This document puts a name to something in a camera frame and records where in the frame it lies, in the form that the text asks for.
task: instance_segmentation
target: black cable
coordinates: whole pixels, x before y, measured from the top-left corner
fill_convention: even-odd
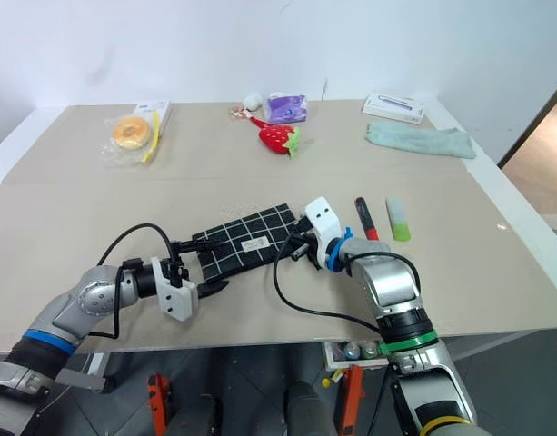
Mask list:
[[[171,262],[175,262],[175,254],[173,250],[173,246],[171,245],[171,241],[167,234],[163,231],[161,227],[156,224],[152,223],[141,223],[134,225],[130,229],[125,230],[122,232],[114,241],[111,243],[108,248],[104,251],[103,256],[98,261],[96,266],[100,266],[104,263],[108,255],[111,251],[115,248],[117,244],[119,244],[128,234],[134,232],[135,230],[139,229],[154,229],[159,233],[163,241],[165,242],[165,246],[167,247],[167,251],[169,252],[169,258]],[[104,332],[89,332],[88,336],[100,336],[103,338],[109,339],[118,339],[118,336],[121,331],[121,324],[119,318],[119,312],[121,310],[121,281],[123,280],[123,266],[120,266],[118,270],[116,270],[116,277],[114,278],[114,308],[113,308],[113,326],[114,326],[114,333],[104,333]]]
[[[419,292],[422,291],[422,285],[420,283],[420,274],[417,272],[417,268],[415,268],[415,265],[412,263],[412,261],[410,261],[409,259],[407,259],[407,258],[405,258],[405,257],[403,257],[403,256],[401,256],[400,254],[397,254],[397,253],[367,252],[367,253],[356,254],[355,256],[350,256],[350,257],[347,256],[344,259],[344,265],[345,265],[345,268],[347,268],[347,272],[349,271],[349,268],[350,268],[350,265],[351,265],[352,261],[356,261],[357,259],[362,259],[363,257],[370,257],[370,256],[393,257],[394,259],[399,259],[400,261],[405,263],[412,270],[413,281],[415,282],[415,287],[417,288],[417,290]]]
[[[329,316],[331,318],[341,318],[343,320],[356,322],[358,324],[361,324],[363,327],[366,327],[367,329],[373,330],[374,332],[378,333],[379,329],[377,327],[368,323],[367,321],[363,321],[363,320],[360,320],[359,318],[355,318],[354,316],[345,315],[344,313],[322,312],[322,311],[315,311],[315,310],[312,310],[312,309],[306,309],[302,306],[298,306],[298,305],[294,304],[293,302],[289,302],[286,299],[286,297],[284,297],[284,295],[282,294],[282,291],[280,290],[280,285],[278,284],[278,262],[280,261],[280,259],[282,257],[282,254],[284,253],[284,250],[286,249],[286,246],[288,245],[288,243],[292,239],[292,237],[294,235],[294,232],[295,231],[290,232],[290,234],[286,238],[286,241],[284,241],[284,243],[280,247],[280,250],[278,251],[278,254],[276,254],[276,257],[274,258],[274,267],[273,267],[274,288],[276,289],[276,292],[278,292],[278,296],[284,302],[284,304],[286,304],[287,306],[290,306],[291,308],[293,308],[293,309],[295,309],[296,311],[299,311],[299,312],[309,313],[311,315]]]
[[[385,368],[385,374],[383,375],[383,380],[381,381],[381,388],[379,388],[379,395],[377,395],[377,403],[375,403],[375,411],[373,412],[373,418],[371,419],[371,425],[369,426],[369,431],[367,432],[367,436],[371,436],[371,432],[375,428],[375,424],[377,423],[377,417],[379,416],[379,410],[381,409],[381,401],[383,399],[383,393],[385,392],[385,387],[387,385],[387,379],[389,379],[389,375],[391,374],[391,365],[387,365]]]

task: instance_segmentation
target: light blue cloth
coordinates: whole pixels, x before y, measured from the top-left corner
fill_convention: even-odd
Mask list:
[[[425,130],[382,120],[369,123],[365,138],[370,143],[407,152],[476,157],[470,135],[458,129]]]

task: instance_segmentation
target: yellow ring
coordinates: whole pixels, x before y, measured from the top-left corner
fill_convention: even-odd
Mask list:
[[[425,427],[420,431],[420,436],[428,436],[438,425],[442,424],[469,424],[468,420],[459,416],[441,416],[425,424]]]

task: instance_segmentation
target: floor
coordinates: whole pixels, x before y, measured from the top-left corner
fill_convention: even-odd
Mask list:
[[[502,171],[538,213],[557,213],[557,104]]]
[[[84,356],[76,356],[74,367]],[[494,436],[557,434],[557,330],[536,332],[458,361],[480,424]],[[316,343],[114,354],[110,394],[72,389],[44,414],[38,435],[153,435],[146,379],[169,376],[173,406],[183,408],[209,392],[224,406],[223,435],[284,435],[283,392],[295,379],[310,382],[330,413],[337,386],[325,389],[321,346]],[[357,435],[366,435],[383,370],[368,371]],[[391,395],[373,435],[400,436]]]

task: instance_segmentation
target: beige tabletop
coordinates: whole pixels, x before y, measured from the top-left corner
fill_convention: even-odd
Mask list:
[[[361,102],[310,104],[300,155],[270,153],[257,127],[232,120],[229,104],[176,104],[161,148],[147,167],[106,168],[104,120],[129,106],[68,108],[0,186],[0,351],[7,351],[54,296],[74,286],[127,227],[153,222],[172,239],[279,203],[295,213],[323,195],[343,225],[361,234],[353,200],[363,196],[382,240],[409,257],[442,335],[557,327],[557,289],[460,159],[410,154],[363,139],[373,117]],[[412,239],[396,243],[384,199],[403,202]],[[150,231],[131,235],[108,262],[164,256]],[[191,278],[202,275],[185,256]],[[319,310],[372,318],[363,293],[343,274],[308,262],[280,265],[284,293]],[[97,330],[111,330],[104,320]],[[271,267],[231,278],[179,323],[154,297],[123,310],[116,341],[89,338],[83,350],[143,350],[370,337],[349,322],[283,305]]]

